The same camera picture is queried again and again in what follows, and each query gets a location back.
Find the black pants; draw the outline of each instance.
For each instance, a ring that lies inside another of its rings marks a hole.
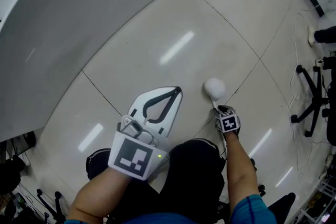
[[[87,158],[89,179],[107,168],[110,150]],[[154,212],[175,212],[197,223],[216,223],[219,197],[224,187],[225,160],[211,142],[190,140],[170,152],[170,168],[164,187],[157,193],[147,182],[132,179],[108,223]]]
[[[336,26],[325,30],[319,30],[314,33],[314,38],[318,43],[335,43],[336,42]]]

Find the blue sleeve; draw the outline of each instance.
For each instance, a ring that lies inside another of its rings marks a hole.
[[[240,201],[231,216],[231,224],[277,224],[274,214],[267,209],[260,195],[250,195]]]
[[[79,220],[66,220],[64,222],[64,224],[87,224],[86,222],[83,222],[83,221],[79,221]]]

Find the person's right arm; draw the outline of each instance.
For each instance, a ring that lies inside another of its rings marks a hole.
[[[225,133],[227,144],[227,181],[230,211],[244,198],[258,194],[257,175],[253,164],[233,132]]]

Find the white shoe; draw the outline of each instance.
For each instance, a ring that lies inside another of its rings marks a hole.
[[[317,44],[314,34],[315,34],[315,29],[312,26],[308,26],[308,44],[310,47]]]

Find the tiled floor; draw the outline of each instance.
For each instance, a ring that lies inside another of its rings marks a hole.
[[[117,122],[140,93],[162,86],[183,90],[171,147],[202,137],[224,151],[202,90],[207,78],[219,77],[227,92],[218,103],[233,106],[240,117],[239,139],[256,162],[265,203],[294,192],[292,216],[312,193],[329,150],[328,144],[315,143],[326,137],[324,119],[319,118],[312,138],[303,136],[309,119],[297,126],[289,122],[288,105],[290,113],[300,113],[311,97],[297,75],[293,90],[290,86],[295,43],[299,63],[312,74],[323,51],[308,46],[307,26],[316,26],[317,20],[308,0],[155,0],[72,83],[36,148],[28,152],[32,176],[23,177],[23,185],[33,195],[40,187],[50,198],[61,191],[66,210],[88,181],[86,158],[111,146]],[[186,36],[188,42],[172,54],[170,49]],[[160,190],[165,176],[160,174],[152,186]],[[225,186],[221,199],[227,198]]]

